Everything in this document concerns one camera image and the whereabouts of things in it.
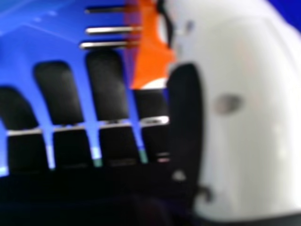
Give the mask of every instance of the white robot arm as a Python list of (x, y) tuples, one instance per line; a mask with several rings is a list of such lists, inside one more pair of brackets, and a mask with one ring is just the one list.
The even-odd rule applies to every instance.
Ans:
[(264, 0), (167, 0), (175, 67), (204, 95), (194, 211), (215, 222), (301, 213), (301, 39)]

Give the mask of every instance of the white plastic casing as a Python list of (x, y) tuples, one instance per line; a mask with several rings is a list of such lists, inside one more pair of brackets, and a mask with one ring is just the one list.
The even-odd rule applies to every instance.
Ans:
[[(301, 39), (264, 0), (167, 0), (177, 65), (193, 63), (205, 101), (194, 211), (219, 222), (301, 213)], [(229, 113), (224, 96), (241, 100)]]

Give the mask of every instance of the blue surface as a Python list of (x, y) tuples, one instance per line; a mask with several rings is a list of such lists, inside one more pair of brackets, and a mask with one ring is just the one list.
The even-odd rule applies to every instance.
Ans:
[[(299, 0), (270, 0), (292, 25), (301, 29), (301, 2)], [(121, 35), (87, 36), (88, 26), (121, 25), (121, 13), (88, 15), (88, 6), (120, 5), (124, 0), (1, 0), (0, 1), (0, 85), (16, 87), (30, 101), (44, 131), (48, 146), (49, 164), (52, 158), (51, 123), (45, 102), (33, 80), (32, 69), (40, 61), (63, 60), (73, 70), (78, 86), (93, 157), (99, 158), (96, 120), (85, 66), (86, 51), (79, 49), (83, 40), (118, 39)], [(127, 69), (130, 77), (131, 68)], [(127, 91), (131, 122), (137, 143), (143, 146), (133, 100)], [(6, 175), (6, 132), (0, 122), (0, 175)]]

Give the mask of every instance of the orange plastic part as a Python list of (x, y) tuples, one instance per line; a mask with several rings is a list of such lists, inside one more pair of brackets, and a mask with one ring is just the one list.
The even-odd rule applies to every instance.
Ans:
[(146, 84), (167, 78), (167, 67), (175, 60), (174, 52), (158, 35), (159, 14), (153, 0), (136, 0), (141, 32), (135, 55), (133, 89), (141, 89)]

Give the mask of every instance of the blue background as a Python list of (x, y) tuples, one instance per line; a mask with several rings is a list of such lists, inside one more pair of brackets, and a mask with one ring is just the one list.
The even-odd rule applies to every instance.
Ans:
[[(285, 19), (301, 30), (300, 0), (270, 0)], [(1, 0), (0, 1), (0, 85), (16, 87), (27, 98), (44, 131), (50, 167), (54, 167), (51, 123), (45, 102), (33, 80), (32, 69), (40, 61), (67, 62), (78, 86), (93, 158), (101, 157), (96, 120), (85, 66), (83, 40), (118, 39), (122, 35), (87, 36), (88, 26), (122, 25), (122, 13), (85, 14), (89, 6), (122, 5), (124, 0)], [(127, 77), (131, 75), (127, 68)], [(131, 122), (139, 147), (143, 147), (137, 113), (130, 90), (127, 92)], [(8, 174), (6, 130), (0, 121), (0, 176)]]

